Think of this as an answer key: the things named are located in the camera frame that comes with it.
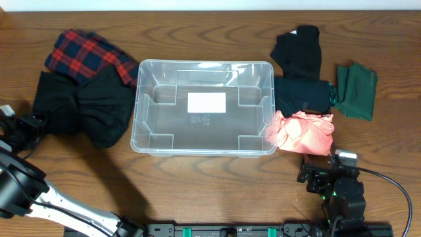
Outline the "large black garment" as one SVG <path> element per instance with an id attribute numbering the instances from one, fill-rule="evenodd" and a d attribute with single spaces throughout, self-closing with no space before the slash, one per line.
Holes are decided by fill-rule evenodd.
<path id="1" fill-rule="evenodd" d="M 136 92 L 125 86 L 114 66 L 81 84 L 62 74 L 42 72 L 33 114 L 45 117 L 45 133 L 84 133 L 96 148 L 112 147 L 130 122 Z"/>

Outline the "red navy plaid shirt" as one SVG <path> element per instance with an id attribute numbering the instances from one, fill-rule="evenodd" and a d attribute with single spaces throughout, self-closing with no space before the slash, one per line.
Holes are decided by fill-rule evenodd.
<path id="1" fill-rule="evenodd" d="M 49 70 L 82 84 L 108 66 L 113 66 L 126 86 L 137 84 L 139 63 L 95 32 L 63 31 L 45 60 Z"/>

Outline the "dark green garment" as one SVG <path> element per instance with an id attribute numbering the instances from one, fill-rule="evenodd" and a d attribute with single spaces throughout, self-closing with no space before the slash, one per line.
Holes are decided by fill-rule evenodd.
<path id="1" fill-rule="evenodd" d="M 353 119 L 372 121 L 378 74 L 358 63 L 337 67 L 332 105 Z"/>

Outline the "clear plastic storage container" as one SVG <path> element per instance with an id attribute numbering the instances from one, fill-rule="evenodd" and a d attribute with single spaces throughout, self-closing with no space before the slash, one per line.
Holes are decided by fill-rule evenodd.
<path id="1" fill-rule="evenodd" d="M 266 61 L 139 64 L 130 145 L 152 156 L 259 158 L 276 151 L 274 69 Z"/>

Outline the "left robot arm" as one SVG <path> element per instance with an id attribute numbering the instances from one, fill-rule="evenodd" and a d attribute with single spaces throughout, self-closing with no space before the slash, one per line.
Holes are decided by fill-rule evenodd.
<path id="1" fill-rule="evenodd" d="M 85 236 L 145 236 L 143 226 L 61 193 L 43 171 L 18 156 L 39 143 L 42 125 L 35 117 L 15 119 L 1 113 L 1 217 L 45 219 Z"/>

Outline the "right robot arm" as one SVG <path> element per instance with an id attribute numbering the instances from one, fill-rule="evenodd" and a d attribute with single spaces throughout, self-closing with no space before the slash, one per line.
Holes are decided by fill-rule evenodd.
<path id="1" fill-rule="evenodd" d="M 322 210 L 334 232 L 357 229 L 364 222 L 366 201 L 359 174 L 355 155 L 303 155 L 297 181 L 322 198 Z"/>

